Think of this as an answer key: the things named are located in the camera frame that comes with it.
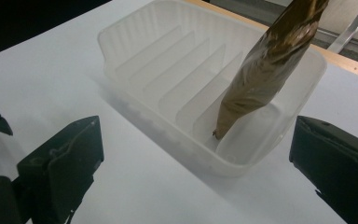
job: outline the plastic tray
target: plastic tray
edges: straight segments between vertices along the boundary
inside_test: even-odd
[[[309,49],[273,101],[238,120],[215,140],[220,101],[265,31],[183,1],[154,1],[99,35],[105,73],[153,140],[170,139],[216,174],[244,174],[283,138],[324,73]]]

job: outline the metal frame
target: metal frame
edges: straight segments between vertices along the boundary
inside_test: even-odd
[[[351,41],[354,34],[358,32],[358,14],[353,22],[348,26],[348,28],[337,37],[337,39],[328,47],[328,50],[331,50],[335,53],[340,53],[345,45]]]

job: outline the white surface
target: white surface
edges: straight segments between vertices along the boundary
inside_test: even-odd
[[[156,126],[160,134],[150,138],[171,138],[184,160],[198,158],[212,173],[238,176],[282,140],[326,67],[324,57],[308,49],[273,101],[216,140],[220,102],[264,33],[189,3],[159,0],[105,28],[98,40],[111,88],[143,117],[129,119],[136,127],[150,133]]]
[[[0,175],[99,115],[105,162],[73,223],[344,223],[288,161],[291,134],[242,178],[193,175],[101,99],[97,34],[148,2],[115,0],[0,53],[0,112],[14,131],[0,134]],[[301,114],[358,136],[358,77],[328,65]]]

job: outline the translucent plastic tray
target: translucent plastic tray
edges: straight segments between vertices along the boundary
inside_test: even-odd
[[[121,99],[138,111],[131,120],[155,141],[220,175],[242,175],[283,138],[324,73],[309,49],[267,106],[214,139],[220,101],[244,57],[264,33],[252,25],[182,1],[155,1],[102,30],[105,73]]]

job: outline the white table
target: white table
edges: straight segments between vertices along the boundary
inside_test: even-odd
[[[0,53],[0,175],[70,122],[99,115],[105,162],[73,223],[343,223],[288,160],[292,130],[246,176],[189,172],[101,98],[97,34],[151,0],[115,0]],[[358,136],[358,76],[329,64],[301,112]]]

